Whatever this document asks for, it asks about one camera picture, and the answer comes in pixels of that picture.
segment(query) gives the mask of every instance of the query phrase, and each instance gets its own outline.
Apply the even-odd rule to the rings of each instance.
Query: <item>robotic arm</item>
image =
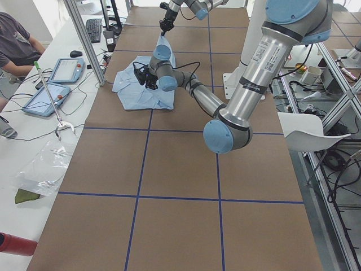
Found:
[[[183,3],[190,8],[199,20],[203,20],[209,11],[219,5],[225,5],[227,2],[228,0],[170,0],[169,4],[163,2],[160,4],[160,7],[167,12],[163,21],[159,22],[160,28],[163,31],[161,35],[164,36],[167,31],[174,28],[174,21]]]
[[[154,50],[147,67],[149,75],[151,80],[158,79],[163,91],[174,90],[177,86],[185,88],[213,116],[203,133],[205,143],[213,152],[222,154],[242,148],[252,139],[249,118],[292,47],[299,43],[321,42],[329,37],[332,6],[332,0],[268,0],[263,36],[227,105],[195,75],[174,70],[167,46],[158,45]]]

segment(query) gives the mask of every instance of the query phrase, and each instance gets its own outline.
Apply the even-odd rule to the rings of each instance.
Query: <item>clear plastic bag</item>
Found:
[[[16,175],[19,188],[43,196],[55,192],[68,169],[75,145],[49,141]]]

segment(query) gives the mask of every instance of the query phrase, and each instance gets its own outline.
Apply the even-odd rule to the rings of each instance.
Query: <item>blue joint cap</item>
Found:
[[[198,12],[196,13],[196,16],[199,20],[203,20],[204,18],[206,18],[208,15],[208,10],[206,8],[202,8],[200,10],[198,10]]]
[[[331,35],[331,29],[321,33],[306,36],[301,41],[301,44],[312,44],[312,43],[322,42],[327,40],[330,35]]]
[[[163,91],[172,91],[178,87],[177,80],[171,76],[163,76],[159,78],[159,87]]]
[[[171,50],[168,46],[164,44],[157,45],[156,49],[153,52],[153,56],[156,59],[166,61],[170,59]]]
[[[275,24],[295,23],[310,14],[320,0],[268,0],[266,15]]]
[[[220,120],[211,120],[204,126],[203,138],[208,148],[216,154],[226,154],[233,149],[233,135]]]

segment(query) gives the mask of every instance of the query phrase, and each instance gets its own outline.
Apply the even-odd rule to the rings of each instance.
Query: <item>green object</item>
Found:
[[[39,64],[38,64],[37,61],[34,61],[34,65],[35,65],[36,69],[40,69]]]
[[[36,200],[40,198],[39,194],[30,192],[30,191],[26,191],[23,189],[18,189],[17,193],[15,195],[15,204],[21,203],[21,202],[27,202],[29,200]]]

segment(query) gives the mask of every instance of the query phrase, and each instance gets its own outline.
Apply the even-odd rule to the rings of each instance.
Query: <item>white table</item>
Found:
[[[94,16],[84,17],[84,19],[94,18]],[[102,36],[100,43],[93,43],[96,55],[106,50],[105,38]],[[59,34],[54,38],[52,43],[41,56],[39,62],[42,70],[46,68],[53,68],[59,58],[68,58],[72,50],[79,50],[83,52],[85,64],[89,61],[84,53],[80,40],[76,34],[74,25],[69,21],[63,26]],[[92,70],[84,70],[83,75],[74,85],[70,85],[73,89],[79,82],[81,82],[88,72]],[[29,76],[37,74],[35,68],[31,71]],[[33,80],[20,85],[16,93],[34,94],[36,92]],[[99,84],[92,73],[89,78],[81,85],[81,89],[86,92],[87,98],[84,104],[72,115],[66,116],[62,112],[64,121],[68,121],[74,126],[83,124],[87,118],[90,108],[98,91]],[[84,93],[78,89],[74,90],[70,96],[65,100],[61,108],[69,113],[81,104]],[[25,105],[29,97],[16,96],[15,101],[21,105]],[[58,121],[56,115],[43,118],[25,114],[23,111],[6,112],[10,110],[17,110],[19,106],[14,102],[9,102],[1,115],[9,120],[10,125],[17,131],[17,138],[30,139],[42,134],[55,130]],[[60,132],[62,142],[77,144],[81,135],[82,128],[76,129],[74,135],[70,129]],[[8,140],[0,137],[0,231],[17,235],[23,238],[38,241],[43,231],[46,220],[49,216],[52,204],[55,200],[56,193],[50,196],[42,197],[38,200],[15,204],[14,197],[17,188],[14,185],[16,173],[24,165],[30,162],[36,154],[43,148],[49,140],[56,140],[54,133],[44,136],[40,139],[35,139],[30,142]],[[0,253],[0,268],[2,271],[24,271],[30,263],[31,257],[10,255]]]

